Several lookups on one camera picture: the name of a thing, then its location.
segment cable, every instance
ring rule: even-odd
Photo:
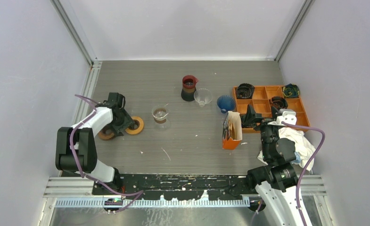
[[[305,171],[307,170],[308,165],[311,163],[311,161],[315,158],[317,155],[318,151],[321,149],[323,142],[325,141],[325,132],[322,131],[321,129],[315,128],[315,127],[308,127],[308,126],[297,126],[297,125],[291,125],[285,122],[282,122],[284,125],[288,127],[294,127],[294,128],[299,128],[299,129],[310,129],[314,130],[317,132],[320,132],[322,134],[322,139],[320,141],[320,144],[318,145],[317,149],[315,149],[315,152],[311,155],[310,159],[307,161],[305,164],[303,170],[300,173],[297,185],[296,185],[296,202],[297,202],[297,208],[298,211],[300,212],[301,220],[303,221],[304,225],[307,225],[307,222],[305,221],[303,211],[301,210],[301,204],[300,204],[300,196],[299,196],[299,191],[300,191],[300,185],[301,185],[301,179],[303,178]]]
[[[85,101],[86,103],[87,103],[87,101],[86,101],[86,100],[89,100],[89,101],[91,101],[91,102],[93,102],[93,103],[95,103],[95,104],[98,104],[98,102],[97,102],[97,101],[92,100],[92,99],[90,99],[89,97],[85,97],[85,96],[78,95],[78,94],[75,94],[75,96],[76,96],[76,97],[79,97],[80,99],[82,99],[82,100],[83,100],[83,101]]]
[[[135,200],[137,200],[138,198],[139,198],[139,196],[141,195],[142,193],[140,193],[139,195],[137,195],[131,202],[129,202],[128,203],[128,205],[126,205],[126,206],[124,206],[124,207],[122,207],[122,208],[120,208],[120,209],[118,209],[118,210],[116,210],[115,211],[115,213],[118,213],[118,212],[121,212],[121,211],[124,211],[124,210],[126,210],[130,205],[132,205],[132,203],[135,201]],[[98,216],[101,216],[101,215],[103,215],[103,214],[106,214],[106,212],[101,212],[101,213],[99,213],[99,214],[97,214],[97,215],[95,215],[95,216],[93,216],[93,217],[91,217],[90,219],[87,219],[85,222],[82,222],[82,223],[71,223],[70,225],[72,225],[72,226],[80,226],[80,225],[84,225],[84,224],[86,224],[87,222],[89,222],[90,220],[93,220],[94,218],[97,218]],[[61,223],[63,222],[63,220],[64,220],[64,218],[63,219],[61,219],[60,220],[60,223],[58,224],[58,226],[60,226],[61,225]]]
[[[260,200],[260,205],[258,205],[257,210],[253,214],[253,217],[251,217],[250,225],[253,225],[253,220],[255,216],[258,214],[258,211],[260,210],[262,204],[263,204],[263,199]]]
[[[234,193],[232,192],[232,189],[233,189],[233,188],[235,188],[236,186],[238,186],[238,184],[237,184],[237,183],[236,183],[236,184],[234,184],[234,185],[232,185],[231,187],[229,187],[229,188],[227,189],[228,194],[230,194],[230,195],[232,195],[232,196],[234,196],[234,197],[241,196],[241,194],[234,194]]]
[[[76,151],[75,151],[75,147],[74,147],[74,134],[75,134],[77,129],[79,129],[82,125],[84,125],[87,121],[89,121],[91,118],[93,118],[96,115],[97,109],[96,109],[95,105],[92,104],[91,102],[93,102],[93,103],[97,103],[97,102],[88,98],[88,97],[84,97],[84,96],[81,96],[81,95],[75,95],[75,96],[79,97],[81,100],[83,100],[84,102],[86,102],[87,104],[89,104],[93,108],[92,113],[88,117],[86,117],[84,120],[79,122],[78,125],[76,125],[74,127],[74,129],[71,131],[71,134],[70,134],[70,149],[71,149],[72,154],[74,156],[75,164],[76,164],[76,166],[78,168],[78,171],[79,171],[79,174],[81,175],[82,178],[86,177],[87,179],[93,180],[94,182],[103,185],[107,190],[109,190],[110,192],[112,192],[114,194],[117,194],[117,195],[121,195],[121,196],[134,196],[134,195],[136,195],[136,197],[131,202],[129,202],[128,205],[126,205],[126,206],[124,206],[124,207],[122,207],[122,208],[120,208],[119,210],[116,211],[116,213],[121,212],[121,211],[127,209],[135,200],[137,200],[140,197],[140,195],[142,195],[143,190],[135,192],[135,193],[131,193],[131,194],[119,193],[119,192],[113,190],[112,188],[110,188],[104,182],[99,181],[98,179],[96,179],[92,176],[89,176],[89,175],[87,175],[86,173],[83,172],[81,164],[80,164],[79,159],[78,159],[78,156],[77,156]]]

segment gray table surface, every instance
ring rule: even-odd
[[[182,77],[192,74],[213,100],[205,107],[181,98]],[[109,92],[126,97],[126,111],[144,120],[144,130],[111,141],[96,138],[98,158],[122,173],[246,174],[262,166],[259,134],[244,134],[234,151],[222,149],[222,121],[216,100],[230,95],[233,86],[282,85],[279,65],[273,61],[104,61],[93,99]],[[171,127],[154,129],[155,105],[167,105]]]

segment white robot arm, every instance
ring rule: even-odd
[[[257,114],[251,106],[242,118],[242,124],[249,125],[260,131],[263,149],[263,159],[268,163],[247,172],[246,180],[249,189],[255,189],[262,197],[274,225],[311,226],[311,220],[300,197],[300,207],[296,202],[297,174],[291,165],[296,159],[295,143],[286,138],[279,138],[279,128],[282,124],[296,124],[296,113],[281,109],[272,114],[275,118],[264,118]],[[303,213],[305,224],[300,215]]]
[[[71,144],[73,144],[83,172],[119,190],[122,185],[119,171],[98,160],[94,137],[105,127],[115,136],[121,136],[122,131],[134,124],[124,106],[125,97],[123,95],[110,93],[108,100],[95,106],[90,114],[93,116],[85,123],[79,122],[71,127],[61,127],[57,133],[57,169],[79,173],[71,150]]]

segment blue cup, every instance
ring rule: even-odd
[[[217,105],[220,108],[221,113],[227,113],[228,111],[235,109],[236,102],[233,97],[229,95],[223,95],[218,98]]]

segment orange tape roll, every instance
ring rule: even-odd
[[[132,119],[135,121],[135,125],[132,127],[126,128],[125,132],[129,135],[137,135],[140,132],[142,132],[143,128],[145,128],[145,123],[143,122],[143,119],[141,119],[138,116],[132,116]]]
[[[115,138],[115,134],[105,126],[101,129],[101,131],[98,133],[98,136],[102,140],[111,140]]]

